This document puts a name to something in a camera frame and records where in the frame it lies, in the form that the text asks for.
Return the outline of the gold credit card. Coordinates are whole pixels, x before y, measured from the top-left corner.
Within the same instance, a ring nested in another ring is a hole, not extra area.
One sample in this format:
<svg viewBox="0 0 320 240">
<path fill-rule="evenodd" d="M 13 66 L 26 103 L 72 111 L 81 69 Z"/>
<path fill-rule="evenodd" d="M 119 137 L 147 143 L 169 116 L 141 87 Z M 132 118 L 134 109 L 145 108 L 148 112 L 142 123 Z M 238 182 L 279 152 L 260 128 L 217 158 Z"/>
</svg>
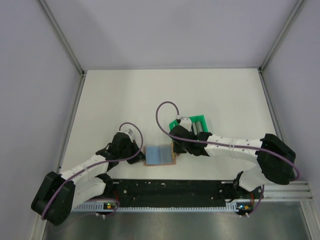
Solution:
<svg viewBox="0 0 320 240">
<path fill-rule="evenodd" d="M 177 154 L 175 153 L 175 150 L 174 150 L 174 142 L 171 142 L 171 144 L 170 144 L 170 149 L 171 149 L 172 161 L 175 162 L 175 161 L 176 161 Z"/>
</svg>

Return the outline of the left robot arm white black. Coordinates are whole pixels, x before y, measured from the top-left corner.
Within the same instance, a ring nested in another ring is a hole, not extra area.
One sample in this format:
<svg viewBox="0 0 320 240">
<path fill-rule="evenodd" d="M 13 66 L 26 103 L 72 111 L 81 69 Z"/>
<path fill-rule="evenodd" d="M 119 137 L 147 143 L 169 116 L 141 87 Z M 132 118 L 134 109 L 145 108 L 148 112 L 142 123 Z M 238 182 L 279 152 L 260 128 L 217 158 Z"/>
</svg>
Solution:
<svg viewBox="0 0 320 240">
<path fill-rule="evenodd" d="M 84 202 L 114 191 L 107 172 L 126 161 L 135 164 L 146 159 L 142 148 L 128 132 L 117 132 L 112 142 L 87 161 L 61 173 L 49 172 L 42 181 L 31 209 L 54 226 L 62 224 L 71 211 Z"/>
</svg>

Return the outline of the green plastic card bin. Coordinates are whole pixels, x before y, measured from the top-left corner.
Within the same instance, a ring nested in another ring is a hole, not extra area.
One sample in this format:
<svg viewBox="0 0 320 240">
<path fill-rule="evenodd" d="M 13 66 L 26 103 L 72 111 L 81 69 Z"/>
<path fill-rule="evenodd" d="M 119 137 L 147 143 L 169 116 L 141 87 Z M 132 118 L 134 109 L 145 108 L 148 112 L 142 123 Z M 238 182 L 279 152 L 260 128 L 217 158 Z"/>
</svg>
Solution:
<svg viewBox="0 0 320 240">
<path fill-rule="evenodd" d="M 196 116 L 182 116 L 180 118 L 180 122 L 177 120 L 172 121 L 169 124 L 169 129 L 172 130 L 175 126 L 182 126 L 187 129 L 189 132 L 197 135 L 200 132 L 208 132 L 206 120 L 204 115 L 196 115 Z"/>
</svg>

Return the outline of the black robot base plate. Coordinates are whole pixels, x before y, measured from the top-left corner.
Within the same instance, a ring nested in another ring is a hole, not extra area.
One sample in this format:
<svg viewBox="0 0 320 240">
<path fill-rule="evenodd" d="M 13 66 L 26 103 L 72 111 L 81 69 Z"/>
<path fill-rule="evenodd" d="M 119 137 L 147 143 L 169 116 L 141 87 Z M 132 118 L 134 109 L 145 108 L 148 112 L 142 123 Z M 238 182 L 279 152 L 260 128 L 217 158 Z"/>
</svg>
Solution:
<svg viewBox="0 0 320 240">
<path fill-rule="evenodd" d="M 259 199 L 261 190 L 236 190 L 232 181 L 221 180 L 114 179 L 106 196 L 121 207 L 222 207 L 231 200 Z"/>
</svg>

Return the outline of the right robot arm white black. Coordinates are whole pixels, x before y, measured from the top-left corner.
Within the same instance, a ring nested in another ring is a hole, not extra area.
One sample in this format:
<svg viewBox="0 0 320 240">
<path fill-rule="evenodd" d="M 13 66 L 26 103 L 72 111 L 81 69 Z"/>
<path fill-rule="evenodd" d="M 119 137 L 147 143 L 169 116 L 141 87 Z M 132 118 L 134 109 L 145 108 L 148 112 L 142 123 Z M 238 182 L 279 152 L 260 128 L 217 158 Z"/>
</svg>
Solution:
<svg viewBox="0 0 320 240">
<path fill-rule="evenodd" d="M 288 185 L 295 180 L 296 154 L 274 134 L 267 133 L 259 139 L 234 139 L 203 131 L 194 134 L 177 125 L 170 130 L 169 136 L 179 154 L 226 157 L 253 163 L 254 167 L 241 170 L 233 180 L 233 192 L 239 198 L 245 198 L 267 183 Z"/>
</svg>

